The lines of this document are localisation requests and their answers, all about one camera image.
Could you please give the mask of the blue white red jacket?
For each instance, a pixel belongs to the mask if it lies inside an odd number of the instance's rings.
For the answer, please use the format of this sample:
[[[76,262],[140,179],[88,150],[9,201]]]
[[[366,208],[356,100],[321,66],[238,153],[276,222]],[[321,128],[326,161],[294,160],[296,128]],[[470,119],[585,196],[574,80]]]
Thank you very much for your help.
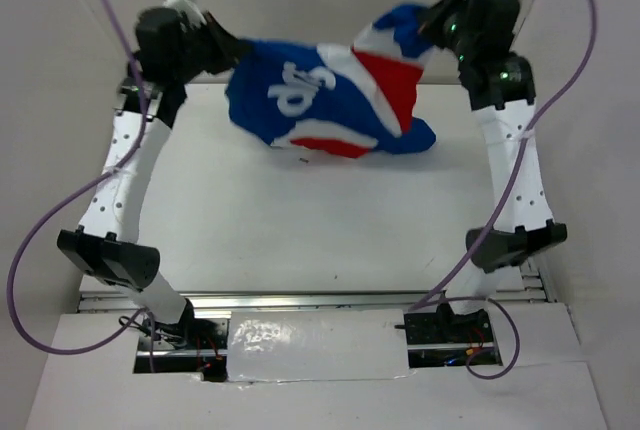
[[[418,33],[425,9],[400,4],[349,45],[252,41],[226,88],[230,121],[274,148],[346,158],[430,150],[436,134],[414,114],[434,48]]]

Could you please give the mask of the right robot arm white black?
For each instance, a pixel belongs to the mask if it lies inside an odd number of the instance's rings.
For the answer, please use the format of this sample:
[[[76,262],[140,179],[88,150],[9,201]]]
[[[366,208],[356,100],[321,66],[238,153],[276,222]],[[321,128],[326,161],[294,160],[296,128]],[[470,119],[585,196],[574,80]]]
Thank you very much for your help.
[[[482,131],[495,209],[465,237],[456,275],[432,297],[436,329],[460,341],[500,281],[530,257],[564,243],[567,227],[546,200],[535,133],[537,111],[530,62],[512,49],[520,0],[440,0],[418,18],[420,35],[450,51]]]

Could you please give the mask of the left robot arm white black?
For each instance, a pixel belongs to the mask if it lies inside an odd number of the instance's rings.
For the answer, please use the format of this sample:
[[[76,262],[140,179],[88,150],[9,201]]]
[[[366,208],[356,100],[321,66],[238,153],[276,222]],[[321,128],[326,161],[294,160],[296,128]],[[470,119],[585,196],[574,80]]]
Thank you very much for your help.
[[[168,141],[186,86],[202,73],[232,69],[250,49],[209,12],[152,7],[135,25],[138,48],[122,80],[113,132],[94,196],[59,250],[84,274],[150,311],[148,322],[176,349],[202,325],[192,303],[160,272],[158,249],[139,244],[139,221],[157,159]]]

